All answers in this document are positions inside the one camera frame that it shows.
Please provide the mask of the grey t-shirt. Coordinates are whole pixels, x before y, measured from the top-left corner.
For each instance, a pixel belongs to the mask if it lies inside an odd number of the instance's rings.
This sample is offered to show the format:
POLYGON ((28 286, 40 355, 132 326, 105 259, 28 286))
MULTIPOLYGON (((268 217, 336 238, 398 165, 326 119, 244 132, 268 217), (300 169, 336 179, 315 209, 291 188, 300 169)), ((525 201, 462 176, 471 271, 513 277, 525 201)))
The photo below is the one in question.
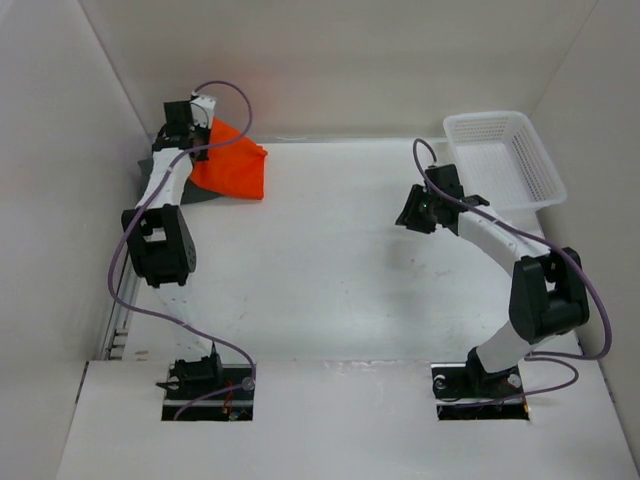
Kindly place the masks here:
MULTIPOLYGON (((151 158, 142 159, 137 162, 137 165, 140 170, 140 180, 138 182, 137 191, 140 195, 143 195, 149 184, 149 179, 150 179, 152 167, 153 167, 153 160, 151 158)), ((209 200, 214 200, 221 197, 222 197, 222 194, 203 189, 197 186, 196 184, 194 184, 191 180, 188 180, 185 183, 180 204, 181 205, 196 204, 196 203, 206 202, 209 200)))

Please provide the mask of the orange t-shirt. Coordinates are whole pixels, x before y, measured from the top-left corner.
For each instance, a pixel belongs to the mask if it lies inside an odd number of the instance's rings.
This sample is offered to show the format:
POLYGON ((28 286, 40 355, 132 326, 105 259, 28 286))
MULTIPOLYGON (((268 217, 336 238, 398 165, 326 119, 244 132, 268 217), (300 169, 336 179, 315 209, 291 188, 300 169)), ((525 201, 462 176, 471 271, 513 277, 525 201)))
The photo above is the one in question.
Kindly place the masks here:
POLYGON ((195 163, 189 180, 200 189, 236 199, 264 198, 268 152, 248 137, 207 152, 195 163))

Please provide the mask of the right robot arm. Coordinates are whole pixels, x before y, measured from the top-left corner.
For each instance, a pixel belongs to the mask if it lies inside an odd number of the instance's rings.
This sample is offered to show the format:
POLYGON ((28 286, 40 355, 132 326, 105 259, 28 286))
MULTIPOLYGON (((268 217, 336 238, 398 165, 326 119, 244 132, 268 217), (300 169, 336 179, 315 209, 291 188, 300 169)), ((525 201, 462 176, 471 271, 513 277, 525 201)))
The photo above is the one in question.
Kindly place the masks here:
POLYGON ((472 243, 511 278, 508 320, 468 353, 464 384, 489 394, 520 360, 548 339, 566 334, 590 317, 584 282, 574 267, 578 254, 553 250, 543 240, 502 219, 479 195, 467 196, 453 165, 423 171, 396 220, 408 230, 431 234, 438 227, 472 243))

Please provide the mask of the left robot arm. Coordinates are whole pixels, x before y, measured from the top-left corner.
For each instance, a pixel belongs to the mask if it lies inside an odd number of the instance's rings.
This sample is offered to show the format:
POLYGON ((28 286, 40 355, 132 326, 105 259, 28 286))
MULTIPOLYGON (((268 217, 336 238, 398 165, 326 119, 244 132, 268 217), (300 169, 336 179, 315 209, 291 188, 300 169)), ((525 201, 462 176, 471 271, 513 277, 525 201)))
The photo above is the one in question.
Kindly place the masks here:
POLYGON ((149 180, 137 203, 146 209, 127 240, 136 274, 155 291, 167 314, 179 321, 172 325, 174 351, 184 362, 215 354, 212 341, 183 327, 192 323, 188 279, 197 255, 180 203, 193 163, 207 154, 188 154, 176 166, 171 163, 181 152, 209 143, 215 106, 214 97, 195 93, 188 101, 164 104, 165 125, 153 143, 149 180))

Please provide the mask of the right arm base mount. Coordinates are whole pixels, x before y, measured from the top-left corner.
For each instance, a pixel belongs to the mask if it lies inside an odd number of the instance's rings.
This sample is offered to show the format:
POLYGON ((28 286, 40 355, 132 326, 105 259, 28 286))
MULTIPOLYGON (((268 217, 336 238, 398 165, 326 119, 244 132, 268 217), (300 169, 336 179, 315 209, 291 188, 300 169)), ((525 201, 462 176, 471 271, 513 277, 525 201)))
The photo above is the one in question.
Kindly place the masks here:
POLYGON ((478 382, 465 363, 435 363, 431 374, 440 421, 529 420, 517 366, 478 382))

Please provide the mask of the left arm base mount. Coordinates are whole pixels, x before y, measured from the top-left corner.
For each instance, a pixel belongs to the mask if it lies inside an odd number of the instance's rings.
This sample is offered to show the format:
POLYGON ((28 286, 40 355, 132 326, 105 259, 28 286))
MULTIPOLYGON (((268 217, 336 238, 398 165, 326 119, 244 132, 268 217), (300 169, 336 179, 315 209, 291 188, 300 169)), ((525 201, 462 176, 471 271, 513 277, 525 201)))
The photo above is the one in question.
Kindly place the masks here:
POLYGON ((255 389, 248 364, 223 364, 211 353, 199 360, 176 360, 163 390, 161 420, 178 422, 249 422, 254 415, 255 389))

